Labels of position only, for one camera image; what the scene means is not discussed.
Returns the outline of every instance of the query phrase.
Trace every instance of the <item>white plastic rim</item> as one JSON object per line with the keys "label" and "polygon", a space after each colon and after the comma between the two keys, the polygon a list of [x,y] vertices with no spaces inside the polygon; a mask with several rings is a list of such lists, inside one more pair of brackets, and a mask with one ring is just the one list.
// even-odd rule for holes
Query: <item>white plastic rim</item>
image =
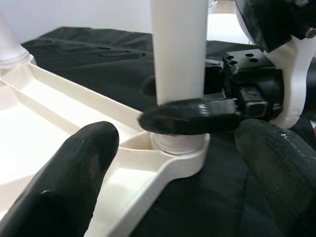
{"label": "white plastic rim", "polygon": [[2,68],[32,60],[32,56],[20,45],[14,32],[1,14],[0,31],[0,66]]}
{"label": "white plastic rim", "polygon": [[199,149],[189,154],[168,154],[138,125],[140,114],[31,63],[3,70],[0,219],[65,139],[87,124],[109,121],[118,129],[120,147],[85,237],[128,236],[170,181],[200,171],[210,139],[204,135]]}
{"label": "white plastic rim", "polygon": [[[151,0],[158,104],[201,98],[204,91],[208,0]],[[170,154],[201,147],[202,136],[157,135]]]}

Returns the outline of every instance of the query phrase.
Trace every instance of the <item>black fabric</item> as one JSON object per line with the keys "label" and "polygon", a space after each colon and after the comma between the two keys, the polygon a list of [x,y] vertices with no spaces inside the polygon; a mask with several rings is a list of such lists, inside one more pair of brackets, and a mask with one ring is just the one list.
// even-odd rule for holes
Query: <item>black fabric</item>
{"label": "black fabric", "polygon": [[[154,73],[148,34],[60,28],[24,46],[37,64],[138,110],[156,104],[140,94]],[[207,43],[207,58],[255,48]],[[193,177],[171,182],[132,233],[133,237],[278,237],[263,195],[237,152],[233,132],[214,133],[205,166]]]}

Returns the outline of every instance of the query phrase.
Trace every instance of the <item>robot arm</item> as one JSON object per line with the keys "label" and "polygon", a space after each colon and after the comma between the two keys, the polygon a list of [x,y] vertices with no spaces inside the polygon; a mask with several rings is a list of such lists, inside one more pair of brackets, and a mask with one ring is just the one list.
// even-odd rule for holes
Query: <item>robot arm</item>
{"label": "robot arm", "polygon": [[[239,120],[249,118],[282,128],[295,125],[305,106],[307,72],[316,50],[316,1],[236,0],[236,10],[246,35],[265,51],[223,54],[223,62],[205,74],[208,99],[195,100],[194,106],[187,100],[153,108],[140,117],[145,130],[193,135],[232,129],[232,124],[236,128]],[[154,87],[152,79],[147,81],[144,94],[152,94]],[[214,94],[222,90],[223,96],[215,102]],[[227,100],[234,100],[235,105]],[[229,114],[234,114],[230,119],[226,119],[228,104]],[[200,115],[186,117],[193,110]],[[212,126],[203,130],[197,121],[208,121]]]}

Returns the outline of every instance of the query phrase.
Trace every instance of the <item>mounting hole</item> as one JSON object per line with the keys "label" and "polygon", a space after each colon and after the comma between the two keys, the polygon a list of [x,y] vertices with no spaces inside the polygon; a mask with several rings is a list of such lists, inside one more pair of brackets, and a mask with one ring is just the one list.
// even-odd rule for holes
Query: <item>mounting hole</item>
{"label": "mounting hole", "polygon": [[256,59],[256,58],[252,58],[252,59],[250,59],[249,61],[252,62],[252,63],[257,63],[257,62],[259,62],[259,60]]}

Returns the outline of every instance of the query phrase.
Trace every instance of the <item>white tube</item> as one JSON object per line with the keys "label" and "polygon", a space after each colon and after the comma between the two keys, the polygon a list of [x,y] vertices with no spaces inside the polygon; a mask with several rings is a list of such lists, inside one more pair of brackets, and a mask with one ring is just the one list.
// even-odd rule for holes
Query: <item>white tube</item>
{"label": "white tube", "polygon": [[31,55],[21,46],[6,20],[0,14],[0,67],[10,67],[30,58]]}
{"label": "white tube", "polygon": [[[151,0],[158,104],[201,98],[204,88],[208,0]],[[204,136],[156,135],[172,154],[196,151]]]}

